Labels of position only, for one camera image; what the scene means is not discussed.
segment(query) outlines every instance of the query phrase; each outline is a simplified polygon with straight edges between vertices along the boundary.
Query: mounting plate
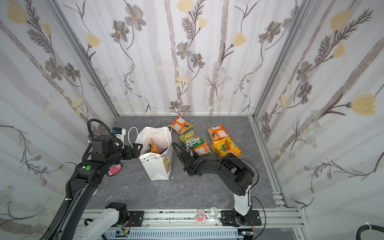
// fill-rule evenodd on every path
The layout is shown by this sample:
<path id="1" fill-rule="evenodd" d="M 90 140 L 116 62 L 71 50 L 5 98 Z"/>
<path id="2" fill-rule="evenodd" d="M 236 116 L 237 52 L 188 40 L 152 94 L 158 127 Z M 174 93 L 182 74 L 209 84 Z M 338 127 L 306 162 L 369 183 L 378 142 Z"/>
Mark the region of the mounting plate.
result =
<path id="1" fill-rule="evenodd" d="M 261 226 L 262 225 L 262 221 L 261 221 L 260 214 L 259 214 L 258 210 L 252 210 L 251 217 L 248 220 L 248 222 L 246 224 L 244 224 L 244 226 L 252 226 L 251 220 L 253 221 L 253 224 L 255 226 Z M 235 220 L 235 217 L 233 215 L 233 210 L 232 211 L 227 211 L 227 210 L 221 211 L 220 222 L 222 222 L 223 226 L 233 226 L 233 227 L 238 226 L 238 224 Z"/>

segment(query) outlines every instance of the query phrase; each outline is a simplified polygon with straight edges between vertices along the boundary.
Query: cable tie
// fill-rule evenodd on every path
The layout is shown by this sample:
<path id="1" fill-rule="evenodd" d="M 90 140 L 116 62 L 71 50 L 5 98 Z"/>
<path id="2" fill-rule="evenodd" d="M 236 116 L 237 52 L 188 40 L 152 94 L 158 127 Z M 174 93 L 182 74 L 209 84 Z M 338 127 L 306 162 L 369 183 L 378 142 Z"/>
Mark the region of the cable tie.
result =
<path id="1" fill-rule="evenodd" d="M 372 230 L 372 227 L 371 227 L 371 225 L 368 222 L 365 222 L 365 224 L 369 226 L 370 230 Z"/>

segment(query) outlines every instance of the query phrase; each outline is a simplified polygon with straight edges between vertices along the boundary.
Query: yellow snack bag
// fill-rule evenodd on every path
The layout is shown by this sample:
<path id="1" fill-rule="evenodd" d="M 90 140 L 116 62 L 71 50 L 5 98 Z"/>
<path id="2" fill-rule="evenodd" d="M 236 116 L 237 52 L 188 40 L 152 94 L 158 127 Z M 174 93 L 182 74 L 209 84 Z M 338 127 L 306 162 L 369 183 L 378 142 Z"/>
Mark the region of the yellow snack bag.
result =
<path id="1" fill-rule="evenodd" d="M 207 141 L 204 138 L 203 140 L 204 140 L 204 143 L 193 148 L 195 152 L 199 155 L 199 157 L 211 152 L 211 149 L 209 148 Z"/>
<path id="2" fill-rule="evenodd" d="M 192 124 L 184 120 L 181 116 L 177 117 L 172 123 L 172 128 L 178 133 L 178 134 L 183 134 L 185 133 L 188 129 L 193 127 Z"/>
<path id="3" fill-rule="evenodd" d="M 233 153 L 236 157 L 240 157 L 240 149 L 235 145 L 235 143 L 229 138 L 225 137 L 223 139 L 213 141 L 212 149 L 219 157 L 224 157 L 228 152 Z"/>

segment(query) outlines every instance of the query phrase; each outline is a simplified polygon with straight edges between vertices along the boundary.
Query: bag handle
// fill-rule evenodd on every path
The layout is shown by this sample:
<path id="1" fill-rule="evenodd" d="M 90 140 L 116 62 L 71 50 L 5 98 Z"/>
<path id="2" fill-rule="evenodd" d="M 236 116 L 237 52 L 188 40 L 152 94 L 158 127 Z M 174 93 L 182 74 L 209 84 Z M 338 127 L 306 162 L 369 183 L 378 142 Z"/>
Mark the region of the bag handle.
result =
<path id="1" fill-rule="evenodd" d="M 128 142 L 129 142 L 129 144 L 130 144 L 131 146 L 133 146 L 133 145 L 132 145 L 131 141 L 129 140 L 129 132 L 131 131 L 132 128 L 135 128 L 135 129 L 136 129 L 137 136 L 139 135 L 139 132 L 138 132 L 138 130 L 137 130 L 137 127 L 131 127 L 131 128 L 129 129 L 129 131 L 128 131 Z"/>
<path id="2" fill-rule="evenodd" d="M 167 139 L 168 147 L 170 146 L 170 143 L 169 143 L 168 138 L 167 138 L 167 130 L 168 130 L 169 127 L 170 127 L 170 131 L 169 131 L 169 132 L 172 133 L 172 125 L 168 125 L 167 128 L 166 128 L 165 131 L 164 131 L 164 133 L 165 133 L 165 135 L 166 135 L 166 139 Z"/>

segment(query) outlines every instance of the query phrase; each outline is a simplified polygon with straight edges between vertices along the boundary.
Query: plastic bag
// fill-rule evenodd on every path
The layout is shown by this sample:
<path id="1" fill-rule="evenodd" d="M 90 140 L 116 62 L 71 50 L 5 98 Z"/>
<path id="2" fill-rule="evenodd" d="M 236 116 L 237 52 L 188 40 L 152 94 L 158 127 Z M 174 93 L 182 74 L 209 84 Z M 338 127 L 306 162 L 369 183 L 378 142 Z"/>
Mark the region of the plastic bag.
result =
<path id="1" fill-rule="evenodd" d="M 163 154 L 157 154 L 149 152 L 143 148 L 140 153 L 140 161 L 143 164 L 145 171 L 147 172 L 151 180 L 167 180 L 169 179 L 170 171 L 172 168 L 172 136 L 168 127 L 145 127 L 137 136 L 135 143 L 141 143 L 143 146 L 152 144 L 152 141 L 156 143 L 156 147 L 159 152 Z"/>

